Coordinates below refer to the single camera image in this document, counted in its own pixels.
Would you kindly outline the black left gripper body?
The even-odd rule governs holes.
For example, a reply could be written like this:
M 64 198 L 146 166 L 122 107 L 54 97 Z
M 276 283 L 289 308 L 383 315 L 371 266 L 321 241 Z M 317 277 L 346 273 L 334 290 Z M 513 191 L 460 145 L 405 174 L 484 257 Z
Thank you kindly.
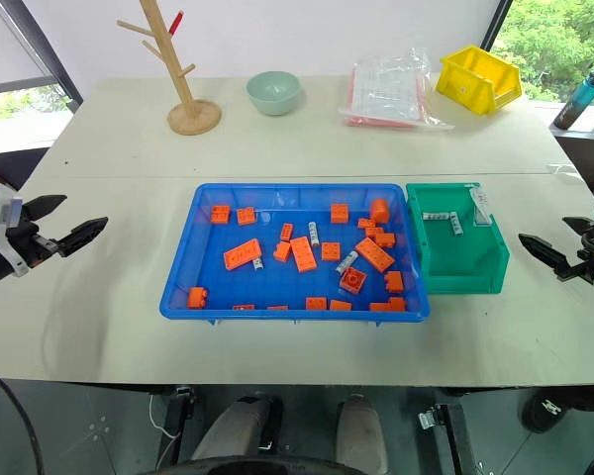
M 11 257 L 7 262 L 11 268 L 18 265 L 34 268 L 59 252 L 58 243 L 42 237 L 39 230 L 39 226 L 26 217 L 21 217 L 16 227 L 6 230 Z

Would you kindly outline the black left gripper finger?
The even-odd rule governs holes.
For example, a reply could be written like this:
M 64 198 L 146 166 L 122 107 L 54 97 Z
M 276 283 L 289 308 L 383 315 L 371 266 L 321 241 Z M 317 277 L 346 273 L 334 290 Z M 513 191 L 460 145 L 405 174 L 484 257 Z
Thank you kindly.
M 35 222 L 52 213 L 63 201 L 66 195 L 44 195 L 37 197 L 24 205 L 24 218 Z
M 108 224 L 108 218 L 88 220 L 56 242 L 57 253 L 61 257 L 69 257 L 88 243 L 94 241 Z

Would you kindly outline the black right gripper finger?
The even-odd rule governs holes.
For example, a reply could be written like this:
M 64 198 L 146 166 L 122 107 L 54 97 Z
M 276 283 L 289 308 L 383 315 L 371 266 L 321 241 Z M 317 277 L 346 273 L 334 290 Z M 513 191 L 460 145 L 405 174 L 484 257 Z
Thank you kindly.
M 527 234 L 518 234 L 518 238 L 531 256 L 552 269 L 558 280 L 567 281 L 583 275 L 583 263 L 571 266 L 563 253 L 542 238 Z
M 579 236 L 594 238 L 594 220 L 584 217 L 563 217 L 562 220 Z

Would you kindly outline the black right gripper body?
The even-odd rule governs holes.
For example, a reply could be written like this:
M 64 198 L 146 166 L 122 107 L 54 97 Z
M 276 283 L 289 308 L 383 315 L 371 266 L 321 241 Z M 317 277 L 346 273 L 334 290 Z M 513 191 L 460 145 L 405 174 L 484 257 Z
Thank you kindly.
M 589 271 L 594 272 L 594 240 L 588 235 L 583 235 L 581 237 L 581 248 L 576 254 L 586 263 Z

